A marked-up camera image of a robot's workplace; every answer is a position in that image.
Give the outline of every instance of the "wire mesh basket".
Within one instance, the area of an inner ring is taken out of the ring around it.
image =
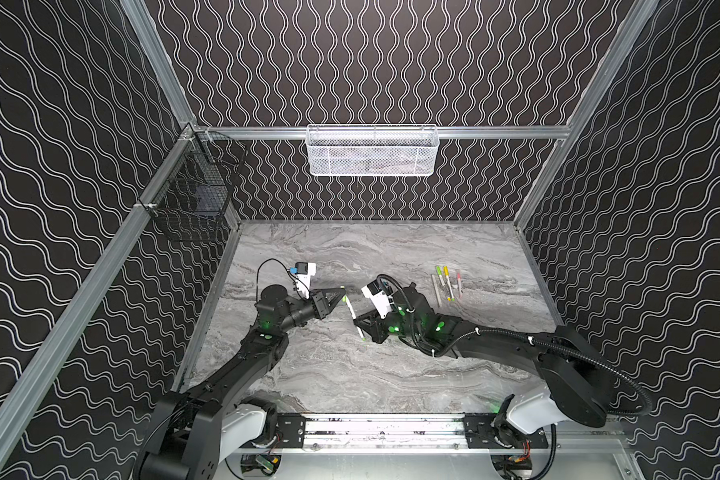
[[[428,177],[438,156],[434,125],[309,125],[309,173],[319,177]]]
[[[188,151],[173,168],[158,196],[148,208],[155,224],[168,240],[177,242],[224,241],[229,226],[224,218],[230,202],[225,175],[212,157]]]

